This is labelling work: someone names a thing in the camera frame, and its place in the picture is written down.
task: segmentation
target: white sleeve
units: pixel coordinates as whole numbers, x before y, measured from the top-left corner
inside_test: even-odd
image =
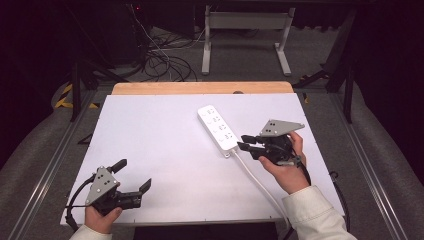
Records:
[[[112,240],[112,234],[98,233],[91,228],[82,225],[78,231],[72,235],[70,240]]]
[[[316,186],[283,198],[283,204],[299,239],[356,239],[346,231],[343,217]]]

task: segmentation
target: person's left hand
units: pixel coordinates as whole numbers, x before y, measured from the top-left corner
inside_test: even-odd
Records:
[[[117,207],[108,215],[103,216],[93,206],[88,206],[85,208],[85,225],[98,233],[109,234],[112,223],[121,213],[122,208]]]

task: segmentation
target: table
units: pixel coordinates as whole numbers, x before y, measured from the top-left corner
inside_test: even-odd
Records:
[[[219,110],[236,136],[258,134],[269,118],[304,123],[298,132],[305,139],[305,154],[314,159],[308,162],[312,182],[343,214],[299,99],[287,82],[117,84],[103,106],[71,195],[97,167],[126,158],[128,166],[115,174],[119,190],[135,191],[149,178],[152,187],[141,208],[125,210],[116,224],[281,221],[271,198],[238,160],[223,157],[201,126],[196,111],[207,104]],[[272,175],[249,153],[239,155],[282,207],[280,199],[287,194]],[[82,191],[75,204],[83,204],[87,193]],[[78,224],[83,222],[83,209],[74,208],[73,215]]]

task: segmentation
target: power outlet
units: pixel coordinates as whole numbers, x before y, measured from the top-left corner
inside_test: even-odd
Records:
[[[237,151],[239,140],[214,106],[200,108],[197,117],[224,157],[228,158],[233,150]]]

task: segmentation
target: white tabletop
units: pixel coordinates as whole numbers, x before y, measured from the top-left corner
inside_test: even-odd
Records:
[[[140,208],[124,210],[117,224],[147,226],[281,220],[271,199],[235,157],[224,158],[197,118],[213,105],[239,138],[258,135],[269,119],[305,124],[304,153],[312,183],[343,213],[327,167],[299,99],[284,94],[113,95],[108,96],[71,196],[100,166],[121,159],[128,165],[114,174],[121,192],[134,192],[152,178]],[[281,207],[287,196],[248,152],[238,151],[252,173]],[[75,205],[83,205],[87,186]],[[84,209],[74,208],[78,224]]]

